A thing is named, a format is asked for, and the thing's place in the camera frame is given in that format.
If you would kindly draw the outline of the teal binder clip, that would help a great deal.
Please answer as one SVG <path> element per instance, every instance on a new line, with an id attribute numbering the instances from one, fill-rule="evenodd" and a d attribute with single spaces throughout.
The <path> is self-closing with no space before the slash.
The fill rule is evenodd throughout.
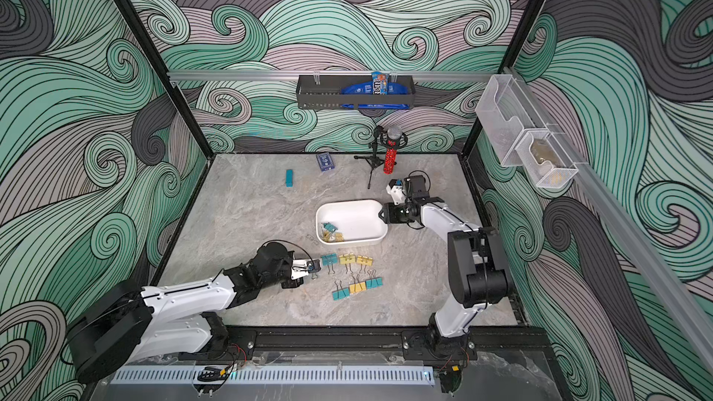
<path id="1" fill-rule="evenodd" d="M 321 263 L 319 260 L 310 259 L 306 262 L 306 270 L 312 280 L 316 280 L 321 272 Z"/>
<path id="2" fill-rule="evenodd" d="M 372 290 L 372 289 L 377 289 L 380 288 L 384 285 L 384 281 L 382 280 L 382 277 L 378 276 L 378 273 L 371 269 L 368 272 L 368 278 L 365 280 L 365 286 L 367 290 Z"/>
<path id="3" fill-rule="evenodd" d="M 337 254 L 325 254 L 320 258 L 322 267 L 327 271 L 329 275 L 334 275 L 336 273 L 335 267 L 339 263 Z"/>
<path id="4" fill-rule="evenodd" d="M 321 226 L 324 231 L 329 232 L 330 234 L 334 234 L 337 231 L 336 226 L 334 226 L 333 224 L 331 224 L 329 222 L 322 223 Z"/>
<path id="5" fill-rule="evenodd" d="M 344 287 L 341 283 L 337 282 L 335 286 L 336 289 L 332 292 L 332 300 L 344 300 L 351 295 L 350 290 L 347 287 Z"/>

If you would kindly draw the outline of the yellow binder clip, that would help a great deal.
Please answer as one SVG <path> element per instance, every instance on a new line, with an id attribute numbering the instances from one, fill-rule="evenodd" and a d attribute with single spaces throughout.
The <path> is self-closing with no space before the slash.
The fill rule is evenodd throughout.
<path id="1" fill-rule="evenodd" d="M 364 255 L 358 255 L 356 257 L 356 263 L 359 265 L 359 272 L 366 273 L 370 267 L 373 266 L 373 258 Z"/>
<path id="2" fill-rule="evenodd" d="M 367 290 L 367 285 L 364 281 L 361 281 L 358 276 L 352 277 L 352 282 L 349 285 L 349 293 L 351 295 L 362 293 Z"/>
<path id="3" fill-rule="evenodd" d="M 354 254 L 342 254 L 338 256 L 339 264 L 345 267 L 345 273 L 350 274 L 353 272 L 352 265 L 357 261 L 357 257 Z"/>
<path id="4" fill-rule="evenodd" d="M 345 238 L 341 232 L 328 232 L 328 231 L 325 231 L 323 233 L 321 239 L 323 241 L 325 241 L 326 243 L 343 242 L 345 240 Z"/>

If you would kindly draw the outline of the white plastic storage box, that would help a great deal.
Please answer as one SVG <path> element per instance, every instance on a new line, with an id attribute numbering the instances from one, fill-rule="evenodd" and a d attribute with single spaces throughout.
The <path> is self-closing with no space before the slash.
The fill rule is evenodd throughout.
<path id="1" fill-rule="evenodd" d="M 321 205 L 315 215 L 318 240 L 328 248 L 363 247 L 380 243 L 388 233 L 388 226 L 379 217 L 382 204 L 377 200 L 348 200 Z M 324 225 L 336 227 L 343 241 L 326 241 Z"/>

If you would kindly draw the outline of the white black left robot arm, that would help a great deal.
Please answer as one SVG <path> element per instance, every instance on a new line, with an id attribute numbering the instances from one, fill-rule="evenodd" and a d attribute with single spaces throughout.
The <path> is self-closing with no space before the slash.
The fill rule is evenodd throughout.
<path id="1" fill-rule="evenodd" d="M 220 312 L 247 304 L 263 289 L 297 288 L 320 271 L 310 254 L 293 244 L 268 241 L 253 259 L 213 278 L 169 286 L 123 280 L 69 326 L 66 341 L 75 378 L 92 384 L 134 361 L 155 356 L 222 354 L 228 330 Z"/>

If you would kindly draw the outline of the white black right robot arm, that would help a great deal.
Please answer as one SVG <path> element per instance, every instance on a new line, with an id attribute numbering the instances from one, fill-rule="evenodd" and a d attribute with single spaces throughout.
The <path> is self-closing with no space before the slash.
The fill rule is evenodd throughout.
<path id="1" fill-rule="evenodd" d="M 450 295 L 432 316 L 435 347 L 465 339 L 475 318 L 511 292 L 508 273 L 493 256 L 501 246 L 492 228 L 468 222 L 445 201 L 430 195 L 430 179 L 424 175 L 392 179 L 386 192 L 392 199 L 382 206 L 379 218 L 386 225 L 425 228 L 447 246 L 447 284 Z"/>

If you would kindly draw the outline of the blue card box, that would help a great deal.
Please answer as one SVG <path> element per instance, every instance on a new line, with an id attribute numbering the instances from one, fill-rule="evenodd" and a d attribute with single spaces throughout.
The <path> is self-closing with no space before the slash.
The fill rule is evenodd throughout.
<path id="1" fill-rule="evenodd" d="M 330 171 L 335 168 L 332 156 L 328 152 L 319 153 L 317 155 L 317 162 L 319 165 L 319 170 L 321 170 L 321 172 Z"/>

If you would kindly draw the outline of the red glitter microphone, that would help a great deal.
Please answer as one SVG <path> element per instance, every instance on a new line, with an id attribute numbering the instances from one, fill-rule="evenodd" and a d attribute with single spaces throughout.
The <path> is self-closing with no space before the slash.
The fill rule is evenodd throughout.
<path id="1" fill-rule="evenodd" d="M 384 146 L 386 153 L 384 155 L 384 172 L 391 175 L 397 162 L 397 150 L 401 147 L 404 140 L 403 131 L 397 127 L 391 127 L 386 131 Z"/>

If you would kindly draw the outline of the black microphone tripod stand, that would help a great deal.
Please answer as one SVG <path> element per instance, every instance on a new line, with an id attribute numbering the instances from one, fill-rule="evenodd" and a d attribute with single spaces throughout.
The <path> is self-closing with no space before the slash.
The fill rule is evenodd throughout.
<path id="1" fill-rule="evenodd" d="M 386 147 L 387 130 L 382 126 L 377 125 L 372 132 L 372 140 L 369 143 L 371 153 L 369 155 L 355 155 L 355 160 L 364 160 L 369 165 L 369 181 L 367 189 L 371 188 L 371 180 L 373 172 L 380 166 L 384 165 L 384 159 L 379 157 L 378 150 L 380 147 Z"/>

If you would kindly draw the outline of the blue package in shelf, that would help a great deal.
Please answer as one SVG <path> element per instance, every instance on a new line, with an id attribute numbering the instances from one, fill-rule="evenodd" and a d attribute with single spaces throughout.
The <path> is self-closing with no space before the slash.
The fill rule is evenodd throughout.
<path id="1" fill-rule="evenodd" d="M 357 85 L 351 85 L 350 87 L 345 87 L 341 90 L 342 95 L 382 95 L 382 92 L 376 91 L 374 89 L 373 83 L 362 83 Z M 410 89 L 406 85 L 401 85 L 398 83 L 387 82 L 386 83 L 386 95 L 397 95 L 397 96 L 407 96 L 410 94 Z M 408 109 L 410 104 L 406 100 L 400 100 L 399 102 L 378 102 L 371 104 L 359 104 L 358 107 L 361 109 L 370 110 L 401 110 Z"/>

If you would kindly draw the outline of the clear plastic wall bin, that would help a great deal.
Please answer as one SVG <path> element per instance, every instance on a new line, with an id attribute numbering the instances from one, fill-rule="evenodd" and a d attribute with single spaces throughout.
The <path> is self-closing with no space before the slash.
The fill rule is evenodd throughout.
<path id="1" fill-rule="evenodd" d="M 545 127 L 527 87 L 512 74 L 492 75 L 475 111 L 503 167 L 521 166 L 516 147 L 526 133 Z"/>

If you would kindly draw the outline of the small clear wall bin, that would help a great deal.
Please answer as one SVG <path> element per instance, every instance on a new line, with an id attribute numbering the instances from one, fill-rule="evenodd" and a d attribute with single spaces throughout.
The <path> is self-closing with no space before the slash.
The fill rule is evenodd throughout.
<path id="1" fill-rule="evenodd" d="M 574 162 L 547 130 L 525 131 L 515 151 L 536 188 L 563 189 L 577 174 Z"/>

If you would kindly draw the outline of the black wall shelf basket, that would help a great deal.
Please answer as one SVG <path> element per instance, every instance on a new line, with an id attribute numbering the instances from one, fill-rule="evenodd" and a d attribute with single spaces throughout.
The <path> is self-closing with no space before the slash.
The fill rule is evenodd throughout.
<path id="1" fill-rule="evenodd" d="M 296 99 L 298 107 L 303 110 L 369 110 L 361 109 L 359 104 L 371 104 L 378 102 L 399 102 L 406 100 L 410 104 L 408 109 L 414 106 L 416 100 L 416 89 L 411 76 L 393 76 L 381 74 L 384 80 L 376 78 L 376 74 L 366 76 L 322 76 L 317 82 L 312 76 L 300 76 L 296 86 Z M 386 83 L 393 82 L 406 85 L 410 89 L 407 96 L 386 95 Z M 351 85 L 362 83 L 373 83 L 376 91 L 382 95 L 342 95 L 341 90 Z"/>

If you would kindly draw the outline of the aluminium wall rail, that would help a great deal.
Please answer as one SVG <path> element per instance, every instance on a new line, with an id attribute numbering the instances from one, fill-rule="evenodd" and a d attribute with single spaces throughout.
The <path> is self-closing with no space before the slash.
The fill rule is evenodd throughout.
<path id="1" fill-rule="evenodd" d="M 317 82 L 322 76 L 370 75 L 371 71 L 289 71 L 289 70 L 172 70 L 167 72 L 172 82 L 210 82 L 210 81 L 261 81 L 287 82 L 297 81 L 300 76 L 312 76 Z M 456 72 L 456 71 L 394 71 L 395 77 L 411 76 L 415 82 L 444 83 L 482 83 L 495 75 L 495 72 Z"/>
<path id="2" fill-rule="evenodd" d="M 653 244 L 635 224 L 625 208 L 607 189 L 589 162 L 572 144 L 571 137 L 542 107 L 525 79 L 512 67 L 510 74 L 525 97 L 527 107 L 534 111 L 539 126 L 553 137 L 554 150 L 564 161 L 577 169 L 575 180 L 603 219 L 610 237 L 627 254 L 628 260 L 640 271 L 649 288 L 685 336 L 708 371 L 712 370 L 712 320 L 675 276 Z"/>

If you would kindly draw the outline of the right aluminium wall rail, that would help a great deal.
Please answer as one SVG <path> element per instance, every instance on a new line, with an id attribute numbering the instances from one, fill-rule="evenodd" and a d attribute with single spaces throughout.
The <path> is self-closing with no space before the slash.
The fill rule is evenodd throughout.
<path id="1" fill-rule="evenodd" d="M 539 126 L 553 137 L 554 150 L 564 161 L 577 169 L 575 180 L 603 219 L 610 237 L 627 254 L 628 260 L 640 271 L 649 288 L 685 336 L 708 371 L 712 370 L 712 320 L 675 276 L 653 244 L 635 224 L 625 208 L 607 189 L 589 162 L 572 144 L 571 137 L 542 107 L 525 79 L 512 67 L 510 74 L 525 97 L 527 107 L 534 111 Z"/>

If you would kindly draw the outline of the black left corner post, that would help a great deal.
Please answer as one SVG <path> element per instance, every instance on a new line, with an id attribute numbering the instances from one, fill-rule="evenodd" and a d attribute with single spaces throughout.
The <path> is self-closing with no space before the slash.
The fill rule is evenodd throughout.
<path id="1" fill-rule="evenodd" d="M 130 32 L 133 33 L 133 36 L 137 39 L 139 47 L 146 55 L 152 70 L 157 74 L 159 81 L 174 104 L 178 114 L 198 143 L 202 154 L 207 160 L 213 161 L 213 159 L 215 159 L 214 151 L 210 147 L 204 132 L 202 132 L 202 129 L 192 114 L 191 108 L 183 93 L 176 85 L 171 83 L 168 77 L 167 66 L 155 44 L 153 44 L 152 39 L 150 39 L 149 33 L 143 25 L 139 13 L 137 13 L 131 0 L 113 0 L 113 2 L 126 21 Z"/>

